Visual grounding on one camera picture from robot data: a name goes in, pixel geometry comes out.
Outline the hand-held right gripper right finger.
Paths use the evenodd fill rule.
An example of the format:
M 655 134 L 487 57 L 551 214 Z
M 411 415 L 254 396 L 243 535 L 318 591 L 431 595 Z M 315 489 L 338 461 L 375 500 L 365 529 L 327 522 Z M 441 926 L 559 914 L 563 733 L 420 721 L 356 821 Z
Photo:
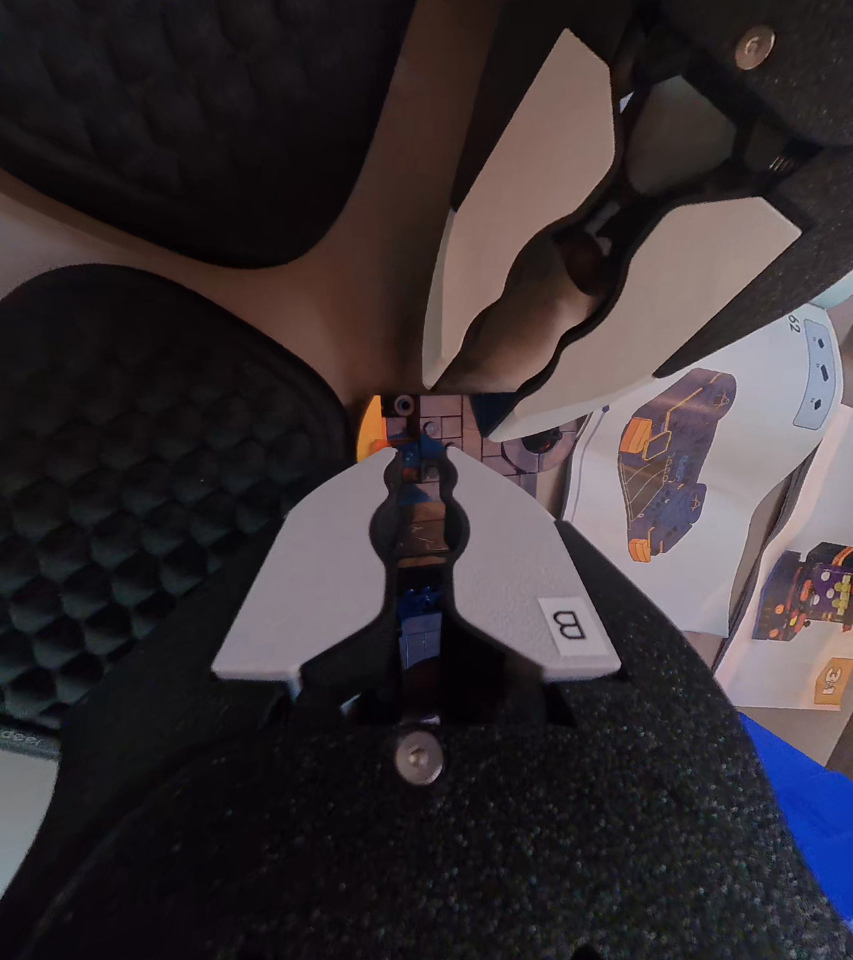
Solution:
M 549 512 L 459 449 L 452 501 L 466 539 L 452 564 L 452 604 L 465 624 L 535 665 L 547 682 L 584 681 L 622 666 Z

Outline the blue plastic bin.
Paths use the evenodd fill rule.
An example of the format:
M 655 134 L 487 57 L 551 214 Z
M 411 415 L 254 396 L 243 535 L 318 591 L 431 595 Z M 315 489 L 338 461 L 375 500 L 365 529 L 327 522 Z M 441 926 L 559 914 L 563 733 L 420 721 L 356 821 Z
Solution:
M 853 781 L 740 719 L 809 868 L 853 932 Z

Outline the dark blue toy brick console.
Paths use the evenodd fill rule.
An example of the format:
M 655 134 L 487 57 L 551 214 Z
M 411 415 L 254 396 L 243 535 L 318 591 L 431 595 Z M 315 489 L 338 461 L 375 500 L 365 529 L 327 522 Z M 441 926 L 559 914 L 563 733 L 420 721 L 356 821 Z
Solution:
M 402 487 L 396 534 L 396 646 L 404 723 L 572 726 L 563 698 L 479 639 L 446 611 L 447 532 L 440 459 L 457 449 L 529 496 L 554 493 L 586 417 L 518 439 L 484 438 L 473 402 L 459 394 L 375 395 L 361 416 L 363 460 L 398 451 Z

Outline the black smooth pad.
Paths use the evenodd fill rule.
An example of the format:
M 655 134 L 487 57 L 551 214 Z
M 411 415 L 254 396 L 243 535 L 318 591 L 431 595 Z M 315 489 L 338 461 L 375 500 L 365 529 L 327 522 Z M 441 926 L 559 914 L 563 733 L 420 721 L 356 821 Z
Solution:
M 300 258 L 361 174 L 399 1 L 0 1 L 0 167 L 171 251 Z

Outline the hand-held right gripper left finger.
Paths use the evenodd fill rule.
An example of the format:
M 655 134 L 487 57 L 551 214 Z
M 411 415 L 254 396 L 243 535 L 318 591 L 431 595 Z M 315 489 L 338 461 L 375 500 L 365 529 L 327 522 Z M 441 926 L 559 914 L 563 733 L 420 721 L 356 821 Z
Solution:
M 372 523 L 391 496 L 385 448 L 318 486 L 282 523 L 213 659 L 221 680 L 268 681 L 349 702 L 383 682 L 392 634 Z

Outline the open instruction booklet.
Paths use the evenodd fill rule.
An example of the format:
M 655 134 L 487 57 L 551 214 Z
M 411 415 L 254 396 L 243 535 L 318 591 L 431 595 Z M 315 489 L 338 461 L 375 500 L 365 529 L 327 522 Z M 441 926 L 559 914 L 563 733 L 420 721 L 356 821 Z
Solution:
M 596 409 L 562 518 L 682 631 L 725 637 L 754 512 L 811 454 L 841 400 L 826 311 L 851 280 L 678 373 Z

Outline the purple arcade instruction booklet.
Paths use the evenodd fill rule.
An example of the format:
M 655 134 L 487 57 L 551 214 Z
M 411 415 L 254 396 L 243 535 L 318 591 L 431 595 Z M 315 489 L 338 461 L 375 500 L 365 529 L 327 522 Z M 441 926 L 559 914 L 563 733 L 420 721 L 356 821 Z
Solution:
M 853 668 L 853 408 L 841 405 L 715 669 L 740 708 L 837 711 Z

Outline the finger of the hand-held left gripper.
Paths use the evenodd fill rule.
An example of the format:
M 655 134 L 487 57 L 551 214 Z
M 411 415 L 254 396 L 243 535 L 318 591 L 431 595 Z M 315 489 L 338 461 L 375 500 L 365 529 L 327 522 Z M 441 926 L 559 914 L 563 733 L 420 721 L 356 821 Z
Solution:
M 649 383 L 801 234 L 766 198 L 670 210 L 630 260 L 606 318 L 563 349 L 544 384 L 516 403 L 491 439 L 559 426 Z
M 470 324 L 504 293 L 523 247 L 601 183 L 615 147 L 609 67 L 563 29 L 446 217 L 423 323 L 424 385 L 436 383 Z

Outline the black quilted pad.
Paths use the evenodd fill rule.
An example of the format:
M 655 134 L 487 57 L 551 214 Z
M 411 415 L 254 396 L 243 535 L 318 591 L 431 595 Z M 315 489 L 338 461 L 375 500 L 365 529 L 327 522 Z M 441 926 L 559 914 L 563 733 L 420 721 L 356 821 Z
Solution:
M 144 270 L 0 300 L 0 749 L 69 711 L 182 599 L 352 461 L 311 366 Z

